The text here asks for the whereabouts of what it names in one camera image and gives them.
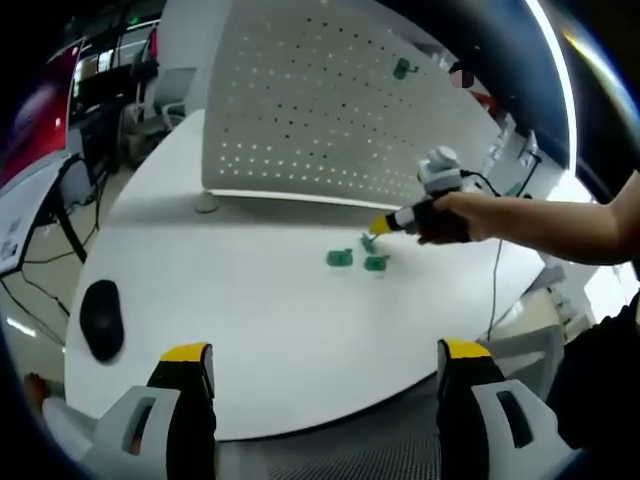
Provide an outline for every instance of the yellow tip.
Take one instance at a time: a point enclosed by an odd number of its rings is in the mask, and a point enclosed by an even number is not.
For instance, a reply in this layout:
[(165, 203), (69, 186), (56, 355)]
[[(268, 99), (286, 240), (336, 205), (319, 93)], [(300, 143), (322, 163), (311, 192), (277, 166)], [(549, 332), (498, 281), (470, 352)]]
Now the yellow tip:
[(387, 223), (387, 217), (376, 218), (369, 227), (369, 233), (371, 235), (382, 235), (383, 233), (391, 233), (389, 224)]

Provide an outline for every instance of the red screen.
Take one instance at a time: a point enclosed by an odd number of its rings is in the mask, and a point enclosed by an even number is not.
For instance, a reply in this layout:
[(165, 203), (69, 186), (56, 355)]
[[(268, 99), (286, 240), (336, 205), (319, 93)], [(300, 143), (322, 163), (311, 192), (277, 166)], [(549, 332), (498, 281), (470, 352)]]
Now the red screen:
[(69, 92), (80, 43), (52, 58), (18, 109), (5, 145), (0, 186), (45, 155), (65, 148)]

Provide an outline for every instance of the black mouse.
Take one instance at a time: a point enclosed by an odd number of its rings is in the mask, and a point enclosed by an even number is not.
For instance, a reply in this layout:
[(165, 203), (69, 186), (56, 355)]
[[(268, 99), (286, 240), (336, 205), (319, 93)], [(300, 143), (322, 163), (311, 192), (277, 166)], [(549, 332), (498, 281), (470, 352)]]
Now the black mouse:
[(98, 280), (87, 288), (80, 306), (80, 329), (99, 362), (113, 359), (122, 348), (120, 295), (111, 280)]

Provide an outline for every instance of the perforated white panel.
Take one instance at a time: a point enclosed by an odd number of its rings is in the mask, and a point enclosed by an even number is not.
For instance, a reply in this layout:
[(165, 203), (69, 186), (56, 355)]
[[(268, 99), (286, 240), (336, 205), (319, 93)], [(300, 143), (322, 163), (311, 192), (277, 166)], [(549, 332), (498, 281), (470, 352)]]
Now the perforated white panel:
[[(394, 77), (398, 60), (416, 73)], [(498, 127), (412, 45), (334, 0), (236, 0), (214, 62), (203, 186), (403, 205), (448, 145), (479, 169)]]

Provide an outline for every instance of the white round table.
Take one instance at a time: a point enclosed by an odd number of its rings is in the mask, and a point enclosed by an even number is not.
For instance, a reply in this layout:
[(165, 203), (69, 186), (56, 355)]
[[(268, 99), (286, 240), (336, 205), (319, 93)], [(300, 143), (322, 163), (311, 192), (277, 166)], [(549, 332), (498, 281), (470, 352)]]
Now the white round table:
[[(358, 244), (374, 210), (266, 199), (222, 199), (198, 214), (204, 112), (187, 118), (124, 188), (91, 249), (72, 306), (65, 356), (68, 404), (101, 416), (144, 385), (160, 356), (213, 344), (219, 440), (292, 432), (336, 420), (401, 392), (436, 369), (444, 336), (488, 326), (497, 242), (420, 247), (379, 241), (391, 256), (367, 272)], [(355, 263), (332, 269), (331, 249)], [(543, 268), (505, 243), (497, 314)], [(87, 287), (115, 281), (125, 343), (98, 363), (79, 327)]]

